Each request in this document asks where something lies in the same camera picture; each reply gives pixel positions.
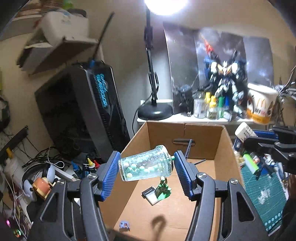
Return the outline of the white glue tube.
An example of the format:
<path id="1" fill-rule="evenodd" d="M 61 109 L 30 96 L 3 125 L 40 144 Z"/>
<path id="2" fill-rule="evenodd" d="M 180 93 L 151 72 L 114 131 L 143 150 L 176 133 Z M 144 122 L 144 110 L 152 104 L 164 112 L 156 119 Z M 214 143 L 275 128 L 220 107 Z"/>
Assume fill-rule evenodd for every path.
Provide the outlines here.
<path id="1" fill-rule="evenodd" d="M 248 137 L 257 137 L 257 134 L 252 130 L 252 128 L 246 123 L 242 122 L 235 130 L 235 135 L 237 138 L 244 142 Z"/>

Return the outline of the white game controller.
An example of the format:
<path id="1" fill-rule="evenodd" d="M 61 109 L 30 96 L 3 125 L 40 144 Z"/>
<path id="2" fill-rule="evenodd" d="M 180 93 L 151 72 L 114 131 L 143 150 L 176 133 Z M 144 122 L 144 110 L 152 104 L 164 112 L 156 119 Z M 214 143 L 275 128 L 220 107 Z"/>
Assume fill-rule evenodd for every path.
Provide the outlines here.
<path id="1" fill-rule="evenodd" d="M 35 180 L 30 179 L 33 174 L 41 171 L 41 177 Z M 27 169 L 22 176 L 22 189 L 26 197 L 32 202 L 37 201 L 37 197 L 45 200 L 54 186 L 55 168 L 49 163 L 36 164 Z"/>

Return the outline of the dark galaxy poster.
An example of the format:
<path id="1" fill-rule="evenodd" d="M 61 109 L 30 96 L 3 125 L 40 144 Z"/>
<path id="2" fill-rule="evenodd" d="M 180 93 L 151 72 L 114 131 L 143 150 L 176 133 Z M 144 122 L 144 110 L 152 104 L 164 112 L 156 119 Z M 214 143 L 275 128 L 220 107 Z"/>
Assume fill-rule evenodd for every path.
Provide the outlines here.
<path id="1" fill-rule="evenodd" d="M 189 93 L 216 91 L 218 82 L 210 82 L 212 62 L 238 64 L 235 80 L 238 91 L 246 91 L 248 83 L 273 86 L 273 55 L 269 39 L 211 28 L 191 29 L 168 22 L 163 27 L 174 114 L 188 110 L 185 98 Z"/>

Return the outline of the corgi print paper bucket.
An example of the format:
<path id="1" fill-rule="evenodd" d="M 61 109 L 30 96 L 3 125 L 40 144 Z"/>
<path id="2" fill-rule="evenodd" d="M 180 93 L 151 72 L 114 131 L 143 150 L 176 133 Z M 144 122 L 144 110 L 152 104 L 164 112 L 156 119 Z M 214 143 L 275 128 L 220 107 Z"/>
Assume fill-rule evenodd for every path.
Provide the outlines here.
<path id="1" fill-rule="evenodd" d="M 247 117 L 260 125 L 269 124 L 278 92 L 261 84 L 248 83 L 247 87 Z"/>

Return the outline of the clear bottle with beads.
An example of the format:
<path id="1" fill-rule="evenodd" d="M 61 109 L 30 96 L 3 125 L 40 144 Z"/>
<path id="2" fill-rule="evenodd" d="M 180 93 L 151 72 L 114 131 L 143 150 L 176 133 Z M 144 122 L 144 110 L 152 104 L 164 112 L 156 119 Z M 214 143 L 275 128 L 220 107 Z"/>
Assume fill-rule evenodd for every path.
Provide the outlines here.
<path id="1" fill-rule="evenodd" d="M 174 160 L 175 157 L 169 154 L 164 145 L 158 145 L 150 151 L 120 159 L 119 173 L 125 182 L 167 178 L 173 171 Z"/>

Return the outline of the dark spiky winged model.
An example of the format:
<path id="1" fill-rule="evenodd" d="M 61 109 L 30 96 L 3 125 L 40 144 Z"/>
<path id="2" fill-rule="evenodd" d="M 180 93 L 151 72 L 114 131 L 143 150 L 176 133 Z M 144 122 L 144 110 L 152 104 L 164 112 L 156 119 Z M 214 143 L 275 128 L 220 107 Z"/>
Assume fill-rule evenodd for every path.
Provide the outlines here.
<path id="1" fill-rule="evenodd" d="M 282 84 L 280 79 L 279 84 L 275 85 L 273 89 L 278 92 L 274 108 L 274 122 L 277 126 L 281 124 L 285 125 L 285 121 L 283 119 L 283 104 L 285 102 L 285 98 L 290 97 L 295 101 L 295 66 L 291 70 L 291 74 L 287 83 Z"/>

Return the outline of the blue white robot model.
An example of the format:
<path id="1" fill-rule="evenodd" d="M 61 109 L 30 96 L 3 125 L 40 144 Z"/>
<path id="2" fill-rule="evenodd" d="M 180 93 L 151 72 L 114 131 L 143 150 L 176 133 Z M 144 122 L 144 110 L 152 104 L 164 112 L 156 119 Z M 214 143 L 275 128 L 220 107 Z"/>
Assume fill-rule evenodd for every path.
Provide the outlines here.
<path id="1" fill-rule="evenodd" d="M 222 61 L 205 37 L 202 39 L 207 53 L 204 59 L 207 83 L 202 89 L 210 91 L 216 99 L 227 97 L 230 101 L 230 111 L 239 118 L 246 118 L 246 107 L 243 106 L 246 92 L 243 89 L 246 80 L 246 62 L 237 60 L 237 50 L 232 52 L 228 60 Z"/>

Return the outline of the brown cardboard box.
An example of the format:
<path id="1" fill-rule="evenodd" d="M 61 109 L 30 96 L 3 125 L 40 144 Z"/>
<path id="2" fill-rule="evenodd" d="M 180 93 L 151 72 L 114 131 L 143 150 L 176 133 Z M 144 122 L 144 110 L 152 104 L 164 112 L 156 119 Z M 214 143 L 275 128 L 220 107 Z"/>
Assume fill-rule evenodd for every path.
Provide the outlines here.
<path id="1" fill-rule="evenodd" d="M 170 154 L 185 151 L 178 139 L 192 139 L 189 162 L 213 179 L 241 179 L 232 142 L 224 126 L 194 123 L 144 123 L 122 156 L 128 157 L 164 145 Z M 156 187 L 159 178 L 125 182 L 117 177 L 111 195 L 100 203 L 104 223 L 109 230 L 118 230 L 121 221 L 130 224 L 128 235 L 138 240 L 184 240 L 191 223 L 195 203 L 184 195 L 177 172 L 168 178 L 171 195 L 154 206 L 142 198 L 142 192 Z"/>

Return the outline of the yellow cap cement bottle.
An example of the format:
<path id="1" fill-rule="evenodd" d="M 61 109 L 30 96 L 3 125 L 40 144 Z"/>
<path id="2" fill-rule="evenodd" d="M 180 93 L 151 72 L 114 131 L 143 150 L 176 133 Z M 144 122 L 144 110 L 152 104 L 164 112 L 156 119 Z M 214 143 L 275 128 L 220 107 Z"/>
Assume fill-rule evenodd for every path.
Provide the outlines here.
<path id="1" fill-rule="evenodd" d="M 207 108 L 207 118 L 210 120 L 217 120 L 219 118 L 219 111 L 217 109 L 216 97 L 213 95 Z"/>

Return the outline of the black desk lamp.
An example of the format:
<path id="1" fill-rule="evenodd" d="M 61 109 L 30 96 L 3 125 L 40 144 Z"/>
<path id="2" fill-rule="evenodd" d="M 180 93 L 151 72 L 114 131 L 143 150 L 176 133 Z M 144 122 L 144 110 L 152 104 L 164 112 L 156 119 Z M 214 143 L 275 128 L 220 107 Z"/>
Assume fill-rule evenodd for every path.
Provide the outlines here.
<path id="1" fill-rule="evenodd" d="M 146 26 L 144 29 L 145 50 L 147 53 L 148 76 L 151 85 L 151 97 L 143 103 L 138 109 L 138 118 L 145 121 L 164 120 L 173 115 L 173 108 L 168 103 L 158 102 L 157 93 L 159 90 L 159 80 L 157 73 L 154 71 L 152 62 L 153 48 L 153 27 L 151 25 L 151 14 L 158 16 L 172 16 L 188 5 L 188 1 L 145 1 L 146 6 Z"/>

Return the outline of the small white black clip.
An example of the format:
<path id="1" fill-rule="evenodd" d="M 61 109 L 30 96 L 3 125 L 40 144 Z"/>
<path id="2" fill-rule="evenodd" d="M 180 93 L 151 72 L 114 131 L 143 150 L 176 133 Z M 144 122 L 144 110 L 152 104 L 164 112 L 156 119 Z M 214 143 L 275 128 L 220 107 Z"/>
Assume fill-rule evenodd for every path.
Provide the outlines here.
<path id="1" fill-rule="evenodd" d="M 160 202 L 160 200 L 158 200 L 158 198 L 156 197 L 155 190 L 156 189 L 152 186 L 142 192 L 142 198 L 146 199 L 151 206 L 154 206 L 155 204 Z"/>

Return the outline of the green lighter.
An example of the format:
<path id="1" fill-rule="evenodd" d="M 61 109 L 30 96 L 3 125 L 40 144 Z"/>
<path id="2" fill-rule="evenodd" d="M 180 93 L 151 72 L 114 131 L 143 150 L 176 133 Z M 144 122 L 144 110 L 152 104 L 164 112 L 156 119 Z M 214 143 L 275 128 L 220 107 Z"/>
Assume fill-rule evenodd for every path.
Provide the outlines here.
<path id="1" fill-rule="evenodd" d="M 245 162 L 245 165 L 248 167 L 248 169 L 250 170 L 250 172 L 252 174 L 255 174 L 259 170 L 259 167 L 253 161 L 253 159 L 251 158 L 251 156 L 249 154 L 244 154 L 243 155 L 243 160 Z"/>

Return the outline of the black computer tower case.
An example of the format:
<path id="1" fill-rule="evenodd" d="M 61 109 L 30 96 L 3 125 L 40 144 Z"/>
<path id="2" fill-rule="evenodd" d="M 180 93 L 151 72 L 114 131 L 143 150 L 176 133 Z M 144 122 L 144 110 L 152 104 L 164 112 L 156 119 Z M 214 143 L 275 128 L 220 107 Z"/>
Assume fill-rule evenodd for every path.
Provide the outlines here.
<path id="1" fill-rule="evenodd" d="M 63 159 L 106 162 L 130 142 L 113 70 L 103 61 L 66 67 L 35 91 L 35 99 Z"/>

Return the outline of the green cutting mat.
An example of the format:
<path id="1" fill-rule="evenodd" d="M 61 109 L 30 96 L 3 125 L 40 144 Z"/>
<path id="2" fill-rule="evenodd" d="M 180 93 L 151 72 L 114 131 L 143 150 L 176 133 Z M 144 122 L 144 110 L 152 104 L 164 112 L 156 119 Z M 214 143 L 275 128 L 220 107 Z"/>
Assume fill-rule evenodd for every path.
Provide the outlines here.
<path id="1" fill-rule="evenodd" d="M 256 176 L 247 166 L 242 167 L 246 193 L 254 204 L 268 233 L 276 230 L 282 222 L 283 208 L 287 202 L 281 182 L 276 173 Z"/>

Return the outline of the clear glass jar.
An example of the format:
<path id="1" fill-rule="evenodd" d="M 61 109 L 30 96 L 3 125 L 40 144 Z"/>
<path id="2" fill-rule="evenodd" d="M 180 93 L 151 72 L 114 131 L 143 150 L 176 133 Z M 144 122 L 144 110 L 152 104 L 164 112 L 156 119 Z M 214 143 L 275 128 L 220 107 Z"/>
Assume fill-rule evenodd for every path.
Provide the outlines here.
<path id="1" fill-rule="evenodd" d="M 198 91 L 194 95 L 194 117 L 196 118 L 206 117 L 206 99 L 205 99 L 205 93 L 202 91 Z"/>

